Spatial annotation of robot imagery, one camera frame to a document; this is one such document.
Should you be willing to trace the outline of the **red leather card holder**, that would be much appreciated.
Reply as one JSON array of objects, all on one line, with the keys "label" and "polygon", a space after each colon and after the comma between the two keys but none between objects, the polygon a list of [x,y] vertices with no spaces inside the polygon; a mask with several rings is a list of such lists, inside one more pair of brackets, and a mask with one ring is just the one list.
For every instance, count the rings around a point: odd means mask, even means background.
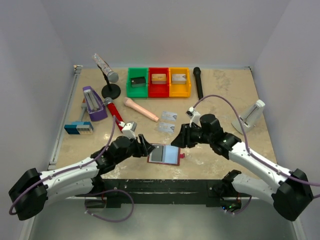
[{"label": "red leather card holder", "polygon": [[163,155],[162,162],[151,162],[149,161],[149,156],[147,157],[147,162],[152,164],[179,166],[180,160],[185,158],[185,153],[181,152],[181,149],[176,146],[167,144],[153,143],[152,145],[163,145]]}]

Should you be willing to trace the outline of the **blue grey block tool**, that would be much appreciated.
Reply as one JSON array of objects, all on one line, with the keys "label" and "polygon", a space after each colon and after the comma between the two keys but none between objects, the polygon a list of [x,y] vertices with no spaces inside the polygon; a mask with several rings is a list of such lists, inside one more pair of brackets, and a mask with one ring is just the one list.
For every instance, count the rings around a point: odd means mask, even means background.
[{"label": "blue grey block tool", "polygon": [[65,131],[69,135],[91,135],[94,128],[89,121],[74,121],[64,125]]}]

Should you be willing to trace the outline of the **grey orange small tool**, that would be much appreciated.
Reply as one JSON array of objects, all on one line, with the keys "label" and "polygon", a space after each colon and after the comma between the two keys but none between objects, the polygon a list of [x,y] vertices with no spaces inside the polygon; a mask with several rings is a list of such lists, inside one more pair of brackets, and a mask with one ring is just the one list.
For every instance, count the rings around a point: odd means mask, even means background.
[{"label": "grey orange small tool", "polygon": [[84,118],[84,115],[87,111],[87,103],[86,103],[86,99],[84,98],[82,103],[81,103],[81,113],[80,113],[80,116],[79,116],[79,121],[82,122],[83,121],[83,118]]}]

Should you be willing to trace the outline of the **black microphone stand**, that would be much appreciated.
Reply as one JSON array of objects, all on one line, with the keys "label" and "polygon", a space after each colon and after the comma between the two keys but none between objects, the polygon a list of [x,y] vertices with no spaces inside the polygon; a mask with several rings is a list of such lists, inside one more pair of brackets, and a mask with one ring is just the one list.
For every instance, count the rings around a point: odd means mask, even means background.
[{"label": "black microphone stand", "polygon": [[113,100],[118,98],[121,94],[121,89],[116,83],[109,82],[107,76],[103,74],[106,85],[102,88],[101,94],[103,98],[110,97]]}]

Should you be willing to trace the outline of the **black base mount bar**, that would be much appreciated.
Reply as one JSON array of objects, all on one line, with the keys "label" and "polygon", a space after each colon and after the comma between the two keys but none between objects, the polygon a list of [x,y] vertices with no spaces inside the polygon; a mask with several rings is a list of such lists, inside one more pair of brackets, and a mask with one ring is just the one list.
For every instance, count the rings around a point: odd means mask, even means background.
[{"label": "black base mount bar", "polygon": [[205,205],[220,207],[221,201],[236,197],[249,197],[237,193],[218,179],[100,179],[86,197],[104,195],[108,208],[119,208],[121,204],[135,205]]}]

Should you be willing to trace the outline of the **silver card in yellow bin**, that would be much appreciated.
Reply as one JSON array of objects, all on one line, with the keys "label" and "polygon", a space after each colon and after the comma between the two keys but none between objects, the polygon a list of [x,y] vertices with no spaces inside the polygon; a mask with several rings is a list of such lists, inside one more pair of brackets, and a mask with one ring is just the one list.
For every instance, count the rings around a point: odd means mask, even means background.
[{"label": "silver card in yellow bin", "polygon": [[187,75],[176,73],[171,75],[171,83],[176,85],[184,85],[187,82]]}]

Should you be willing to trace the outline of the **black microphone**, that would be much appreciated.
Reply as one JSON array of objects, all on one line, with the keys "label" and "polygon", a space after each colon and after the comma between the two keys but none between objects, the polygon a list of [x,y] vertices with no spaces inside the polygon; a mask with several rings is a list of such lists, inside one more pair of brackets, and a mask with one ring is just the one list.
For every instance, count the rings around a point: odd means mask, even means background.
[{"label": "black microphone", "polygon": [[193,76],[195,78],[196,90],[198,99],[202,99],[204,97],[203,88],[202,88],[202,79],[201,79],[201,69],[199,67],[195,67],[193,69]]}]

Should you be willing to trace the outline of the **tan card in red bin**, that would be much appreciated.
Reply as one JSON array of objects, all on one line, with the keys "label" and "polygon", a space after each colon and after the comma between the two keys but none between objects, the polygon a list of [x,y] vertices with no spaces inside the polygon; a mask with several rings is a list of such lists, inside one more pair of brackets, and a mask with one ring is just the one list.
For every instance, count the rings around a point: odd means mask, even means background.
[{"label": "tan card in red bin", "polygon": [[151,75],[151,83],[154,85],[163,85],[167,82],[167,75],[163,73],[155,73]]}]

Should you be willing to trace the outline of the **pink microphone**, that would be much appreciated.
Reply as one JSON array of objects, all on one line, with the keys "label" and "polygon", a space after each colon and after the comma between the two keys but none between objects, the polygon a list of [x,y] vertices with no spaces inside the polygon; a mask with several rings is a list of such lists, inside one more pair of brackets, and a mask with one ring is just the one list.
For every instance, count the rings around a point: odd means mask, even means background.
[{"label": "pink microphone", "polygon": [[159,121],[159,118],[155,114],[151,113],[150,111],[146,110],[145,108],[143,108],[139,104],[135,103],[131,98],[125,97],[123,99],[123,103],[126,107],[129,107],[129,108],[135,110],[136,112],[142,114],[143,116],[149,118],[150,120],[152,120],[154,122]]}]

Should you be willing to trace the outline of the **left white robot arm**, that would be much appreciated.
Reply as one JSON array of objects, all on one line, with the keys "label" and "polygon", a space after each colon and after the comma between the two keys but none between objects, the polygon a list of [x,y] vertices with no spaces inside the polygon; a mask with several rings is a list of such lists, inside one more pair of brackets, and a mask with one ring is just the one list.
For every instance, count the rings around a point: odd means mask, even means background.
[{"label": "left white robot arm", "polygon": [[50,202],[77,195],[91,196],[97,177],[113,171],[130,157],[147,157],[154,149],[143,134],[136,138],[119,136],[75,164],[42,172],[28,169],[8,192],[12,201],[9,214],[24,221],[40,213]]}]

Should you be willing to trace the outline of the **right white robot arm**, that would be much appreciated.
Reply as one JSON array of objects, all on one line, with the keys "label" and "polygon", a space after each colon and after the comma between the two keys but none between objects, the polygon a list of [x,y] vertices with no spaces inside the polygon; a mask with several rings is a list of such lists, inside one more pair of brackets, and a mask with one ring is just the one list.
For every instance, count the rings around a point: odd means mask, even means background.
[{"label": "right white robot arm", "polygon": [[294,222],[313,201],[314,195],[307,175],[300,169],[282,167],[251,150],[232,133],[225,132],[215,115],[208,113],[194,122],[181,125],[171,142],[178,148],[193,148],[207,144],[219,156],[231,160],[252,172],[251,178],[233,170],[223,178],[233,190],[259,198],[269,204],[286,220]]}]

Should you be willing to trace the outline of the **red plastic bin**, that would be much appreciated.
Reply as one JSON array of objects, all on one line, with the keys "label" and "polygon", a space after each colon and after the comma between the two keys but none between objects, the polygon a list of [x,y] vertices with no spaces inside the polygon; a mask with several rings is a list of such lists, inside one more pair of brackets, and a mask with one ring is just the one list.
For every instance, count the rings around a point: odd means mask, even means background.
[{"label": "red plastic bin", "polygon": [[[148,97],[168,98],[170,96],[170,81],[168,67],[148,68]],[[154,75],[163,75],[160,80],[153,80]]]}]

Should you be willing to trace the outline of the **green plastic bin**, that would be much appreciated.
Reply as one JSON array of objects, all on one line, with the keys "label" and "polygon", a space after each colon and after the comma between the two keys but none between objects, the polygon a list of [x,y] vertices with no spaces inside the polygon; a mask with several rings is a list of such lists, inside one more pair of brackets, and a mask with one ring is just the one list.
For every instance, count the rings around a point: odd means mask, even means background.
[{"label": "green plastic bin", "polygon": [[126,95],[129,98],[147,98],[148,97],[148,74],[146,67],[128,68]]}]

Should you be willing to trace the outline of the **silver VIP card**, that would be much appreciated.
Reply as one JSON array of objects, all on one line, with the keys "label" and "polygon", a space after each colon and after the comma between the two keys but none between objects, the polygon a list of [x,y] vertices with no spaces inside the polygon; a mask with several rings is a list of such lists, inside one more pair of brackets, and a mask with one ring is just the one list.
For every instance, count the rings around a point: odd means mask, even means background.
[{"label": "silver VIP card", "polygon": [[166,122],[160,122],[158,124],[158,131],[164,132],[164,133],[174,133],[175,125],[171,123]]},{"label": "silver VIP card", "polygon": [[167,121],[175,122],[177,120],[178,114],[175,112],[163,111],[161,114],[161,118]]}]

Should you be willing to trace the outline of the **glitter microphone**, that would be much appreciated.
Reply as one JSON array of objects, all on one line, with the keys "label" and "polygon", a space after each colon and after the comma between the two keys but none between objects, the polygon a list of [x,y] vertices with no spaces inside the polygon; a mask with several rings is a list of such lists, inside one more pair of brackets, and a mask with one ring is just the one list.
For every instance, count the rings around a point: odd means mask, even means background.
[{"label": "glitter microphone", "polygon": [[102,73],[106,75],[109,82],[116,83],[119,80],[118,74],[113,71],[111,67],[97,53],[92,56],[92,59],[98,66],[98,68],[102,71]]}]

